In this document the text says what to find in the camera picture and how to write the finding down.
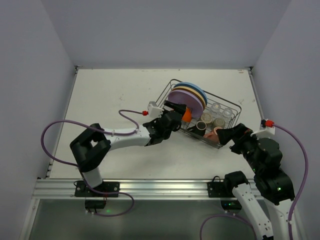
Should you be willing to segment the orange bowl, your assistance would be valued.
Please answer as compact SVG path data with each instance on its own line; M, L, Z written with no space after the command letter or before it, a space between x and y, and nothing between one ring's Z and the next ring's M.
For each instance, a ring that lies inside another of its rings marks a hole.
M186 123L190 123L191 120L192 120L192 112L191 110L187 107L186 110L185 110L185 113L181 119L183 122L186 122Z

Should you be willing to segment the purple plate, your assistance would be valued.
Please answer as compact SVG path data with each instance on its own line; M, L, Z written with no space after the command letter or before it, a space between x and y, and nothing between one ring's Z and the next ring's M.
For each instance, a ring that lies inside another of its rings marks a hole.
M186 105L191 110L193 118L200 118L204 112L203 104L199 98L185 90L172 90L168 94L168 101Z

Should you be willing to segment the yellow plate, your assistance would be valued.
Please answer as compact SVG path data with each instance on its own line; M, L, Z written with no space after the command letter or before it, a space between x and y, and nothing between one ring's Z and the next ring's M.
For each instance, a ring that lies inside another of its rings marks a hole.
M178 86L178 87L174 87L171 91L173 92L177 90L183 90L185 92L192 93L201 102L203 110L206 108L207 106L206 95L202 94L198 90L193 89L189 86Z

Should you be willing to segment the blue plate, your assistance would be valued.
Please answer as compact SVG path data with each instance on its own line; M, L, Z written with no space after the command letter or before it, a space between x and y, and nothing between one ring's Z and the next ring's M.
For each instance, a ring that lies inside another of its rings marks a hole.
M200 87L198 87L197 85L195 85L195 84L193 84L193 83L190 83L190 82L180 82L180 83L177 83L177 84L175 85L175 87L180 87L180 86L182 86L182 87L189 87L189 88L191 88L191 89L193 89L193 90L198 91L199 94L203 97L204 102L205 102L205 105L208 104L207 95L206 95L205 92L204 92Z

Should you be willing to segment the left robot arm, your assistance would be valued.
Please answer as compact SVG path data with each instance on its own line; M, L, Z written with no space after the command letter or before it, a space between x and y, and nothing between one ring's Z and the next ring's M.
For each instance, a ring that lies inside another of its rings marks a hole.
M127 129L103 129L100 124L95 123L70 143L79 172L90 187L102 185L99 165L109 151L157 145L181 128L187 106L167 100L164 105L170 109L160 108L154 101L149 102L142 115L153 118L150 122Z

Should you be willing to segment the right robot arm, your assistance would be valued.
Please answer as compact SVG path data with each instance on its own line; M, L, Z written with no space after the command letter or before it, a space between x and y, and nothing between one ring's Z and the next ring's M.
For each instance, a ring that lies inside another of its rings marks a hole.
M258 240L299 240L301 238L291 209L296 195L290 177L280 168L283 154L272 137L275 127L263 120L253 131L240 123L233 128L217 129L219 143L233 141L231 152L242 155L254 172L254 183L268 212L258 203L242 171L226 174L224 185L241 204Z

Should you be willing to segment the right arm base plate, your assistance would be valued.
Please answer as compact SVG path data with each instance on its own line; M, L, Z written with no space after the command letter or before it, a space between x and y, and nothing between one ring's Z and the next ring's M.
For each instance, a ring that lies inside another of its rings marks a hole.
M216 175L207 184L207 194L209 198L233 198L234 195L227 191L224 181Z

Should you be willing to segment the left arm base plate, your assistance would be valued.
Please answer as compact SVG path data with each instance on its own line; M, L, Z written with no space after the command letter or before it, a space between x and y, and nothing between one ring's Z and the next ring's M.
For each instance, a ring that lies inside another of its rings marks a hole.
M90 190L83 180L77 180L73 183L75 186L75 197L83 198L94 198L103 197L102 194L96 193ZM117 198L119 196L118 192L120 190L120 183L116 181L103 181L100 185L93 188L96 191L103 192L104 197Z

